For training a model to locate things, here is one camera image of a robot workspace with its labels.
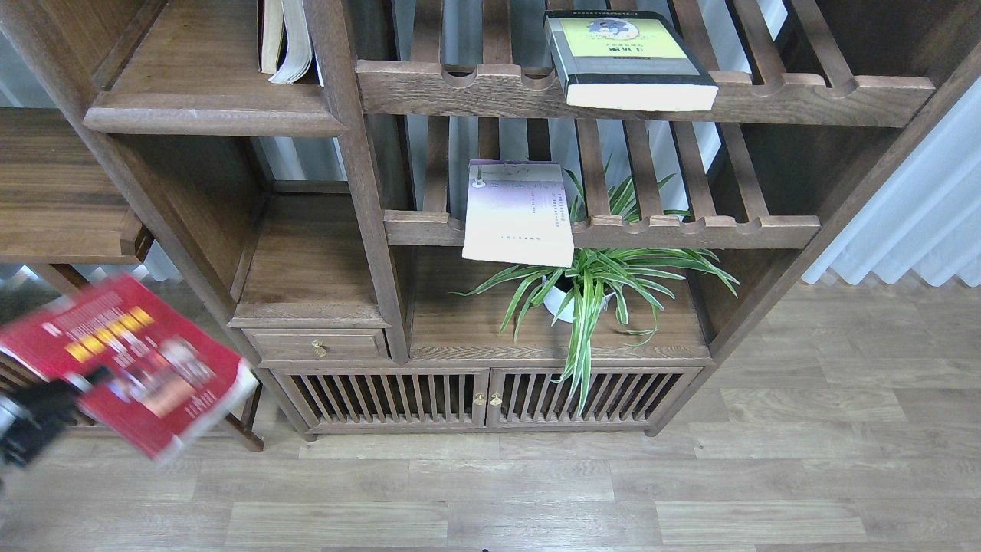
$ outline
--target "slatted shelf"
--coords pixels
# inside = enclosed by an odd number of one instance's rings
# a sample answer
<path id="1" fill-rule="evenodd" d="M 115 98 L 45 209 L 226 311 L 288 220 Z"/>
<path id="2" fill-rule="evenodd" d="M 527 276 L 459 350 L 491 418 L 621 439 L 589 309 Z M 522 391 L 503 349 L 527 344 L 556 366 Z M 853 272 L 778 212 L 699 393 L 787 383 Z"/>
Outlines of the slatted shelf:
<path id="1" fill-rule="evenodd" d="M 520 67 L 510 59 L 511 44 L 504 0 L 485 1 L 484 63 L 476 67 L 444 65 L 437 57 L 410 61 L 359 60 L 358 81 L 369 113 L 479 117 L 550 117 L 667 119 L 724 123 L 777 123 L 903 127 L 935 91 L 921 77 L 852 74 L 815 0 L 784 0 L 790 24 L 820 62 L 822 74 L 788 73 L 754 0 L 727 0 L 747 57 L 750 73 L 720 71 L 707 42 L 697 0 L 669 3 L 678 29 L 719 85 L 711 111 L 654 113 L 566 105 L 555 73 Z M 565 8 L 564 2 L 549 7 Z M 634 2 L 611 2 L 630 9 Z M 439 9 L 416 15 L 416 36 L 439 43 Z"/>
<path id="2" fill-rule="evenodd" d="M 463 245 L 465 224 L 453 218 L 446 208 L 446 125 L 445 117 L 430 119 L 423 210 L 385 211 L 388 241 L 393 245 Z M 736 124 L 718 127 L 736 177 L 737 192 L 735 198 L 716 198 L 702 168 L 692 124 L 671 123 L 693 216 L 681 220 L 674 215 L 665 215 L 645 125 L 640 121 L 625 121 L 623 127 L 641 220 L 630 223 L 610 214 L 596 121 L 577 120 L 587 210 L 585 220 L 573 223 L 573 241 L 577 248 L 803 248 L 820 228 L 813 216 L 770 214 L 752 168 L 742 129 Z M 547 133 L 547 127 L 531 125 L 529 128 L 533 131 L 529 132 L 529 148 L 535 144 L 541 148 L 541 140 L 546 138 L 542 134 Z M 485 141 L 484 136 L 480 133 L 480 142 Z M 726 214 L 720 212 L 722 209 L 717 208 L 717 204 L 725 206 Z"/>
<path id="3" fill-rule="evenodd" d="M 57 109 L 0 109 L 0 262 L 139 264 L 152 243 Z"/>
<path id="4" fill-rule="evenodd" d="M 173 0 L 151 23 L 118 77 L 105 71 L 106 90 L 85 115 L 90 129 L 263 137 L 344 131 L 318 85 L 272 84 L 259 73 L 254 2 Z"/>

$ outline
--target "wooden bookshelf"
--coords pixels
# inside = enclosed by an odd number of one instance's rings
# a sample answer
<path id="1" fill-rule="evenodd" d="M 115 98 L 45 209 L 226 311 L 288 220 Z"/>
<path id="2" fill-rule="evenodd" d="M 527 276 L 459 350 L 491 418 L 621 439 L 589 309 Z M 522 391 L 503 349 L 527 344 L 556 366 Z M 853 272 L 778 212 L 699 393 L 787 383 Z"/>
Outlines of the wooden bookshelf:
<path id="1" fill-rule="evenodd" d="M 391 2 L 304 0 L 325 88 L 258 74 L 247 0 L 11 0 L 0 3 L 0 24 L 308 438 L 656 433 L 981 75 L 974 3 L 784 0 L 790 18 L 774 39 L 757 2 L 726 0 L 745 73 L 721 71 L 697 0 L 667 4 L 720 86 L 711 111 L 566 106 L 551 69 L 515 63 L 505 0 L 481 3 L 483 56 L 472 67 L 443 63 L 440 0 L 418 0 L 407 56 L 397 52 Z M 429 117 L 424 182 L 408 182 L 403 115 Z M 640 348 L 625 345 L 636 338 L 606 313 L 594 341 L 595 410 L 575 418 L 574 403 L 556 399 L 564 391 L 549 387 L 567 328 L 535 312 L 515 344 L 497 334 L 511 290 L 449 293 L 499 268 L 455 248 L 465 232 L 447 209 L 457 116 L 479 118 L 478 156 L 489 159 L 500 158 L 502 139 L 526 140 L 531 159 L 548 159 L 547 119 L 575 119 L 586 188 L 576 245 L 718 249 L 739 296 L 690 278 Z M 526 119 L 527 135 L 502 136 L 499 118 Z M 600 118 L 622 122 L 640 222 L 610 214 Z M 651 120 L 669 122 L 689 217 L 663 214 Z M 723 142 L 708 167 L 696 121 L 713 122 Z M 337 137 L 348 182 L 271 182 L 249 140 L 229 138 L 261 136 Z M 289 190 L 349 195 L 280 193 Z M 649 320 L 642 310 L 632 321 L 640 329 Z"/>

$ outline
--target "brass latch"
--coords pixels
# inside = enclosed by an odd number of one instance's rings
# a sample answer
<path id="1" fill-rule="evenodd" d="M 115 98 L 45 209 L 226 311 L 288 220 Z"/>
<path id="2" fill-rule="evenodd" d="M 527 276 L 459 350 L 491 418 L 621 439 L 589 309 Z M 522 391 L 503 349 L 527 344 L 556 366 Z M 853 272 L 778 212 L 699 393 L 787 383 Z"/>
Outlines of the brass latch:
<path id="1" fill-rule="evenodd" d="M 314 357 L 317 357 L 318 359 L 322 359 L 323 357 L 327 356 L 327 348 L 324 347 L 324 343 L 322 341 L 314 340 L 310 342 L 310 345 L 313 347 Z"/>

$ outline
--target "wooden shelf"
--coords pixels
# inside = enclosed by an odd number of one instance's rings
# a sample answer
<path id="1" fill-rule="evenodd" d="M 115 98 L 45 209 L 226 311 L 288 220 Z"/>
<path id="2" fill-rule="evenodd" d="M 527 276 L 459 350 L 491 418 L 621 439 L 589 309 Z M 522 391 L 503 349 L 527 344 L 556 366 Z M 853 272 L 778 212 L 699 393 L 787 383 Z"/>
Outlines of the wooden shelf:
<path id="1" fill-rule="evenodd" d="M 571 324 L 556 322 L 544 307 L 530 310 L 515 343 L 511 330 L 498 334 L 514 287 L 502 284 L 475 297 L 452 292 L 473 289 L 508 265 L 460 258 L 457 248 L 420 248 L 411 356 L 416 360 L 457 359 L 492 365 L 561 365 L 565 361 Z M 593 336 L 596 365 L 705 365 L 711 362 L 686 282 L 670 282 L 676 300 L 665 298 L 660 330 L 646 345 L 626 333 L 612 306 L 600 317 Z M 629 298 L 630 329 L 652 327 L 650 309 Z"/>
<path id="2" fill-rule="evenodd" d="M 245 270 L 232 327 L 387 327 L 348 195 L 274 195 Z"/>
<path id="3" fill-rule="evenodd" d="M 803 248 L 807 245 L 820 228 L 817 217 L 770 214 L 739 125 L 718 126 L 735 181 L 727 191 L 719 190 L 718 186 L 709 189 L 692 123 L 670 125 L 694 216 L 683 222 L 677 216 L 663 214 L 645 125 L 641 121 L 626 121 L 624 136 L 641 209 L 641 221 L 627 223 L 620 216 L 610 215 L 596 121 L 576 121 L 587 209 L 586 219 L 573 223 L 576 247 Z M 430 118 L 422 210 L 385 212 L 388 241 L 393 245 L 463 245 L 465 225 L 452 218 L 446 209 L 447 129 L 447 118 Z M 497 158 L 496 121 L 482 121 L 479 136 L 480 156 Z M 533 158 L 547 159 L 547 147 L 542 147 L 548 144 L 547 124 L 530 120 L 528 142 Z"/>
<path id="4" fill-rule="evenodd" d="M 488 17 L 485 12 L 484 64 L 446 66 L 439 62 L 438 49 L 431 50 L 437 54 L 433 58 L 417 55 L 413 46 L 412 61 L 360 60 L 357 76 L 369 113 L 857 127 L 903 127 L 935 91 L 925 78 L 853 75 L 815 1 L 785 3 L 792 14 L 789 21 L 798 22 L 801 36 L 818 58 L 821 75 L 787 72 L 754 0 L 728 0 L 752 73 L 719 71 L 697 0 L 672 0 L 679 31 L 719 84 L 711 111 L 654 113 L 566 105 L 551 69 L 511 63 L 507 6 L 503 2 L 497 10 L 503 11 L 503 17 Z M 620 4 L 629 9 L 633 3 Z M 423 3 L 419 6 L 415 40 L 438 44 L 440 11 L 423 7 Z M 506 60 L 500 59 L 501 52 Z"/>
<path id="5" fill-rule="evenodd" d="M 57 109 L 0 109 L 0 262 L 142 262 L 152 238 Z"/>
<path id="6" fill-rule="evenodd" d="M 174 0 L 153 22 L 85 125 L 103 133 L 334 137 L 321 89 L 258 71 L 255 2 Z"/>

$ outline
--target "spider plant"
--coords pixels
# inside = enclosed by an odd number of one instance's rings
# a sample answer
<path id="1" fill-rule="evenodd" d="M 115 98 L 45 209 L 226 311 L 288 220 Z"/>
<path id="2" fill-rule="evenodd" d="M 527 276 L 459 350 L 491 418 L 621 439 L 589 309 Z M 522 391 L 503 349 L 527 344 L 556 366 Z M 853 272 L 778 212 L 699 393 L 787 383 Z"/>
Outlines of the spider plant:
<path id="1" fill-rule="evenodd" d="M 576 186 L 578 196 L 569 205 L 570 220 L 581 219 L 579 212 L 582 197 L 585 195 L 579 178 L 566 169 L 566 173 Z M 659 188 L 673 177 L 670 175 L 657 183 Z M 627 222 L 637 222 L 641 219 L 637 205 L 637 195 L 634 192 L 633 177 L 626 178 L 619 185 L 608 190 L 610 212 L 620 215 Z M 691 216 L 685 210 L 665 210 L 665 214 Z M 571 290 L 566 293 L 561 307 L 552 317 L 552 324 L 569 303 L 573 306 L 574 319 L 572 333 L 569 339 L 568 356 L 562 375 L 556 383 L 572 380 L 570 399 L 579 392 L 579 410 L 581 414 L 586 406 L 586 398 L 590 393 L 590 373 L 593 366 L 592 337 L 599 320 L 599 314 L 605 307 L 604 296 L 612 293 L 616 300 L 617 321 L 626 326 L 630 323 L 630 312 L 627 309 L 627 290 L 633 290 L 650 305 L 654 325 L 648 330 L 631 330 L 627 333 L 645 336 L 635 344 L 635 347 L 647 343 L 657 331 L 657 314 L 664 310 L 664 305 L 658 295 L 674 299 L 670 289 L 657 280 L 684 280 L 684 270 L 694 270 L 711 274 L 719 278 L 735 295 L 734 285 L 739 282 L 729 273 L 715 266 L 719 258 L 708 249 L 692 248 L 577 248 L 573 254 L 572 265 L 569 268 L 516 264 L 501 270 L 491 276 L 481 285 L 461 296 L 481 294 L 494 286 L 505 282 L 517 281 L 518 287 L 504 311 L 504 320 L 498 330 L 503 333 L 511 320 L 514 320 L 514 339 L 517 341 L 521 323 L 528 311 L 544 302 L 549 290 L 558 285 L 560 279 L 566 279 L 566 286 Z"/>

